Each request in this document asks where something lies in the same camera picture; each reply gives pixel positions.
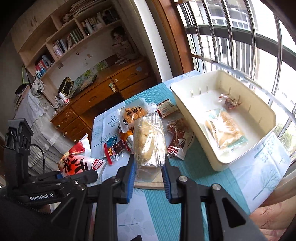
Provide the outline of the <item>pink floral blanket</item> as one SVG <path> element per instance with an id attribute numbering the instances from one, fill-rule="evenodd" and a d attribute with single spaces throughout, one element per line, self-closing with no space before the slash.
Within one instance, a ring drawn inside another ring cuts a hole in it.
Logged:
<path id="1" fill-rule="evenodd" d="M 249 217 L 267 240 L 295 240 L 295 171 Z"/>

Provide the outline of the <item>wooden bookshelf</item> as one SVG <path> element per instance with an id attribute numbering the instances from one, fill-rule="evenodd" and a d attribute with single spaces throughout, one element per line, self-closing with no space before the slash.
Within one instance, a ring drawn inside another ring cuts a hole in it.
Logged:
<path id="1" fill-rule="evenodd" d="M 55 104 L 64 78 L 76 80 L 112 56 L 138 56 L 127 26 L 117 1 L 36 1 L 16 20 L 11 38 Z"/>

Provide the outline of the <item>white orange biscuit sleeve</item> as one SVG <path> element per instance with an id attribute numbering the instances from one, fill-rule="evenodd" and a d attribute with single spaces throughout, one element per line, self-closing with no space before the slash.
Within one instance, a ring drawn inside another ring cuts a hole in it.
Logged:
<path id="1" fill-rule="evenodd" d="M 133 131 L 128 130 L 126 133 L 120 132 L 119 136 L 128 146 L 129 151 L 133 154 Z"/>

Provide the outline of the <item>metal window grille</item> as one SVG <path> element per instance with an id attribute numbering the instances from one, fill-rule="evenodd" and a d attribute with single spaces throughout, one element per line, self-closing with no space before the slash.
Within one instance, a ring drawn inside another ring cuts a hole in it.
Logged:
<path id="1" fill-rule="evenodd" d="M 261 1 L 175 1 L 194 68 L 221 69 L 276 115 L 275 134 L 295 159 L 295 42 Z"/>

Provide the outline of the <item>teal wrapped pastry packet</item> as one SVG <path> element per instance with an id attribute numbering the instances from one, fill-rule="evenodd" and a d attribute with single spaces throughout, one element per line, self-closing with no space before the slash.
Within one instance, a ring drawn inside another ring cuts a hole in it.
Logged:
<path id="1" fill-rule="evenodd" d="M 232 150 L 248 142 L 244 132 L 224 108 L 206 112 L 205 126 L 220 150 Z"/>

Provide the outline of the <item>white lace covered furniture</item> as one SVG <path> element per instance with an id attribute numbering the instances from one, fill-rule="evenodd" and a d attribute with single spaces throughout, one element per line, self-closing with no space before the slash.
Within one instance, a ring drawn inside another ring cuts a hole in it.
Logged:
<path id="1" fill-rule="evenodd" d="M 54 108 L 44 96 L 35 97 L 29 87 L 22 95 L 23 99 L 16 111 L 15 119 L 25 118 L 33 136 L 29 155 L 29 173 L 42 174 L 43 171 L 58 170 L 58 162 L 73 146 L 73 143 L 50 122 Z"/>

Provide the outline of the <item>white red small bottle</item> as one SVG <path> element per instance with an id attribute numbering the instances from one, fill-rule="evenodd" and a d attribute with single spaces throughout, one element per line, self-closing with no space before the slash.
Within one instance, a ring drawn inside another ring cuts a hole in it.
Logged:
<path id="1" fill-rule="evenodd" d="M 59 92 L 59 96 L 60 96 L 60 99 L 62 99 L 62 101 L 65 104 L 69 104 L 69 99 L 68 99 L 68 97 L 65 96 L 65 94 L 63 94 L 62 92 Z"/>

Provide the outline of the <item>teal white tablecloth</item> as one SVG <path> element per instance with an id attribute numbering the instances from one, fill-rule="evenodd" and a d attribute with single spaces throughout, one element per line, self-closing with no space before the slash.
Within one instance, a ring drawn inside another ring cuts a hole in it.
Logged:
<path id="1" fill-rule="evenodd" d="M 208 138 L 203 117 L 222 107 L 218 99 L 222 93 L 241 102 L 231 116 L 248 142 L 238 147 L 237 156 L 226 154 L 210 162 L 203 150 Z M 199 184 L 220 184 L 247 214 L 263 204 L 288 170 L 290 157 L 273 133 L 275 113 L 242 82 L 222 70 L 206 74 L 191 71 L 113 104 L 94 120 L 93 157 L 101 158 L 103 143 L 118 133 L 117 111 L 140 98 L 149 103 L 170 99 L 180 105 L 198 133 L 192 138 L 185 159 L 171 158 L 171 164 Z M 141 235 L 143 240 L 178 240 L 180 214 L 180 205 L 169 204 L 162 190 L 136 188 L 129 204 L 117 206 L 118 239 L 131 240 Z"/>

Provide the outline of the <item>orange cracker packet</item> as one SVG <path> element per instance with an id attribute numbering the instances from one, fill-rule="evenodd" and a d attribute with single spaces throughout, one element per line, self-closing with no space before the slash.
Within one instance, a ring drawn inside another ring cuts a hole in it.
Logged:
<path id="1" fill-rule="evenodd" d="M 148 113 L 148 103 L 144 98 L 138 98 L 128 105 L 117 110 L 120 130 L 127 133 L 138 122 L 138 120 Z"/>

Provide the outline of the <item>clear bread loaf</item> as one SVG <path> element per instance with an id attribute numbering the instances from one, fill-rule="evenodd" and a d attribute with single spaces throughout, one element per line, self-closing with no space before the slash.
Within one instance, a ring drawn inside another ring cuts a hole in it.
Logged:
<path id="1" fill-rule="evenodd" d="M 165 164 L 167 148 L 163 123 L 153 102 L 134 127 L 133 150 L 137 168 L 159 168 Z"/>

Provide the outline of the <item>wooden desk with drawers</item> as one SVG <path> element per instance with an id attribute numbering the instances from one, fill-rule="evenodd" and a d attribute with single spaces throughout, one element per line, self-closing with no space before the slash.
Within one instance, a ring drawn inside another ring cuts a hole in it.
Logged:
<path id="1" fill-rule="evenodd" d="M 114 64 L 100 71 L 92 84 L 54 115 L 51 124 L 64 137 L 77 142 L 86 133 L 92 135 L 99 114 L 157 84 L 147 58 Z"/>

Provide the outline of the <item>red white snack packet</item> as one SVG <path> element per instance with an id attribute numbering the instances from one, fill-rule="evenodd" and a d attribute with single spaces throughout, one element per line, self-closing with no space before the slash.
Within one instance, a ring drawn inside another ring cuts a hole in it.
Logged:
<path id="1" fill-rule="evenodd" d="M 157 108 L 161 118 L 165 118 L 178 110 L 178 107 L 174 105 L 170 99 L 166 99 L 165 101 L 159 103 Z"/>

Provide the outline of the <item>red white large snack bag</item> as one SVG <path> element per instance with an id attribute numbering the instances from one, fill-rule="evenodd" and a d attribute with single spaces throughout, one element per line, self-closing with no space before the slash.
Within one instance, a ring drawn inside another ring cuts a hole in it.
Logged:
<path id="1" fill-rule="evenodd" d="M 100 177 L 107 161 L 90 157 L 91 147 L 88 134 L 69 149 L 58 162 L 58 168 L 63 177 L 94 170 Z"/>

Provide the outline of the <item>clear bag brown candy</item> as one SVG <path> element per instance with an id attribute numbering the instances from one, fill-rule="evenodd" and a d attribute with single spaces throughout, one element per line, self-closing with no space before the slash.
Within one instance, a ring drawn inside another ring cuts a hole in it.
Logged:
<path id="1" fill-rule="evenodd" d="M 228 110 L 236 109 L 241 104 L 241 102 L 237 101 L 229 94 L 221 94 L 218 99 L 220 102 L 224 102 Z"/>

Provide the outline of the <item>white plastic bin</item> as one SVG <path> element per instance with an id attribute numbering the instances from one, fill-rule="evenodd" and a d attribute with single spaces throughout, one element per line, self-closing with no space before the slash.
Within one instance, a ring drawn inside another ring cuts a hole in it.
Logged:
<path id="1" fill-rule="evenodd" d="M 273 110 L 222 70 L 172 83 L 171 91 L 215 171 L 228 168 L 276 127 Z"/>

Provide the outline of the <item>dark red jerky packet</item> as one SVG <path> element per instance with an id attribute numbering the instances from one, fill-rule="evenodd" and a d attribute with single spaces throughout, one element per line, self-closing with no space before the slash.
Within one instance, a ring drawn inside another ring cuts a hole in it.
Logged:
<path id="1" fill-rule="evenodd" d="M 194 134 L 191 131 L 189 124 L 184 118 L 179 118 L 177 120 L 169 121 L 166 129 L 168 133 L 173 135 L 167 148 L 168 154 L 184 160 L 187 150 L 194 139 Z"/>

